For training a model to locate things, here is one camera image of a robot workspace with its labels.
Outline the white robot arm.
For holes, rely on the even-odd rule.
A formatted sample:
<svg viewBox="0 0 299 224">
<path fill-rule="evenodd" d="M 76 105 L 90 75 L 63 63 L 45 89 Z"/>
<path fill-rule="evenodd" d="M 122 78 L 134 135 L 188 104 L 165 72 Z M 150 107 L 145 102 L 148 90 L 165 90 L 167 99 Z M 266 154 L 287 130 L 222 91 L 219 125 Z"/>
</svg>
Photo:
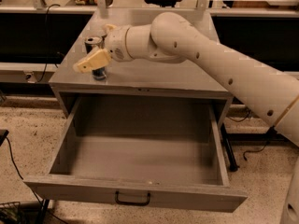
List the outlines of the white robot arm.
<svg viewBox="0 0 299 224">
<path fill-rule="evenodd" d="M 102 48 L 94 48 L 73 65 L 87 73 L 113 60 L 179 63 L 189 60 L 249 107 L 278 133 L 299 146 L 299 80 L 265 63 L 209 39 L 174 12 L 157 15 L 141 26 L 103 26 Z"/>
</svg>

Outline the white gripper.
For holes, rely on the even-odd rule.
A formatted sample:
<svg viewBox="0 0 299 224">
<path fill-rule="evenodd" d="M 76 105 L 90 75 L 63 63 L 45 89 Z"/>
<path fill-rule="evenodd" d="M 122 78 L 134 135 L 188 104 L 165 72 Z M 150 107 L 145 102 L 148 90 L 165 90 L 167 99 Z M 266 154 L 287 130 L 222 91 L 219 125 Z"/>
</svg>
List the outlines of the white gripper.
<svg viewBox="0 0 299 224">
<path fill-rule="evenodd" d="M 104 35 L 106 35 L 106 49 L 93 48 L 85 57 L 73 65 L 73 69 L 78 73 L 88 73 L 107 66 L 111 62 L 111 57 L 117 62 L 130 62 L 133 58 L 126 46 L 126 36 L 130 28 L 130 25 L 103 25 L 102 29 Z"/>
</svg>

